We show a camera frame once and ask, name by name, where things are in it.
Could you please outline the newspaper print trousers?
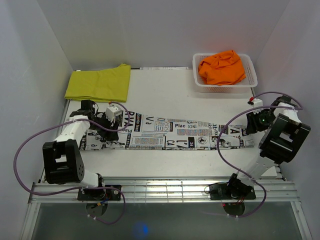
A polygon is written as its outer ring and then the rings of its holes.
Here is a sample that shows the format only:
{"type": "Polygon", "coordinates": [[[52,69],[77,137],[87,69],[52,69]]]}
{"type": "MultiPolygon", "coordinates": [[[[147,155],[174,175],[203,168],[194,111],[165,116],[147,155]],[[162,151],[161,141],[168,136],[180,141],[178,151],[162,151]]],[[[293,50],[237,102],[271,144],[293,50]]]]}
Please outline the newspaper print trousers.
{"type": "Polygon", "coordinates": [[[122,111],[115,119],[119,132],[91,125],[80,140],[81,151],[122,150],[231,150],[254,147],[245,125],[210,123],[122,111]]]}

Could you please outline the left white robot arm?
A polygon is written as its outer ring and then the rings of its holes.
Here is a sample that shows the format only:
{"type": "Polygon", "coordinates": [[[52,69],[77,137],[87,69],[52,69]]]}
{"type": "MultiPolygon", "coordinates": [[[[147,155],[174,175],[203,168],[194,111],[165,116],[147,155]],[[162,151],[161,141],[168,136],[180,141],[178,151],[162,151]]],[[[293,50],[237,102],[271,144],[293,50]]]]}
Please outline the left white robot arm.
{"type": "Polygon", "coordinates": [[[46,142],[42,147],[46,181],[49,184],[74,184],[89,188],[88,193],[95,200],[102,199],[106,195],[106,187],[100,174],[85,169],[80,153],[81,140],[92,125],[90,121],[116,130],[119,126],[116,117],[122,113],[115,105],[99,113],[92,100],[82,100],[80,109],[69,115],[71,124],[66,125],[54,141],[46,142]]]}

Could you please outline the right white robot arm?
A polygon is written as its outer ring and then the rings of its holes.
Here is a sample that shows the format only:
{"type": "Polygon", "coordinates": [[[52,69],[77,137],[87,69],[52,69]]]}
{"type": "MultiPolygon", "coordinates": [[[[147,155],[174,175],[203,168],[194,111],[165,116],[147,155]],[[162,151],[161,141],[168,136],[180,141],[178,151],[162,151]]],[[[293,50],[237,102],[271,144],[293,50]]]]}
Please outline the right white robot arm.
{"type": "Polygon", "coordinates": [[[302,106],[289,95],[281,93],[266,108],[257,97],[252,97],[248,104],[253,111],[246,114],[246,133],[265,134],[259,142],[257,157],[243,170],[232,174],[226,184],[226,194],[232,199],[252,193],[254,181],[274,165],[292,161],[311,131],[310,126],[298,118],[302,106]]]}

